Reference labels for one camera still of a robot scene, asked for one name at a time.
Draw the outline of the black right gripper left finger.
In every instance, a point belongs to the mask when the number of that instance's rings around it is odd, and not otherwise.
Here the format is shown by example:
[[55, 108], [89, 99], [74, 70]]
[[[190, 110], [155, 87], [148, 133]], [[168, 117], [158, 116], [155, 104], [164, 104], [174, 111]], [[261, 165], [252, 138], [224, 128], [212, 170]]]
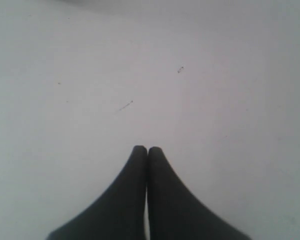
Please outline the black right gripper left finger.
[[49, 240], [144, 240], [147, 149], [136, 145], [107, 190]]

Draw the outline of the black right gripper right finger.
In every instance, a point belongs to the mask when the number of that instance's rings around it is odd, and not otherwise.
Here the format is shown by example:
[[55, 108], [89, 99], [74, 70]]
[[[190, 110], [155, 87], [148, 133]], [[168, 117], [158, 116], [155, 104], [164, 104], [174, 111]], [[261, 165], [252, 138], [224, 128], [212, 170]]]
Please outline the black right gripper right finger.
[[147, 202], [152, 240], [248, 240], [202, 204], [183, 184], [163, 150], [148, 152]]

